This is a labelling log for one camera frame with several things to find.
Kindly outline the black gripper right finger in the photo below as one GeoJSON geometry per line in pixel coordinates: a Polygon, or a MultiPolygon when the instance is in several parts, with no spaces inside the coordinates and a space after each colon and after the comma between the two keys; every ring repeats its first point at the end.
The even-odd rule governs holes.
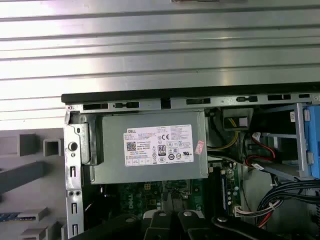
{"type": "Polygon", "coordinates": [[[199,217],[185,210],[177,215],[184,240],[264,240],[266,231],[230,216],[199,217]]]}

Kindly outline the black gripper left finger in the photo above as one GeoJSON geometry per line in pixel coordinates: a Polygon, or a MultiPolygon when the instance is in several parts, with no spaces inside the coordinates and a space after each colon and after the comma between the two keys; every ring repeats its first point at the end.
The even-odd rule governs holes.
{"type": "Polygon", "coordinates": [[[122,214],[86,231],[87,240],[171,240],[173,219],[162,210],[151,211],[142,219],[122,214]]]}

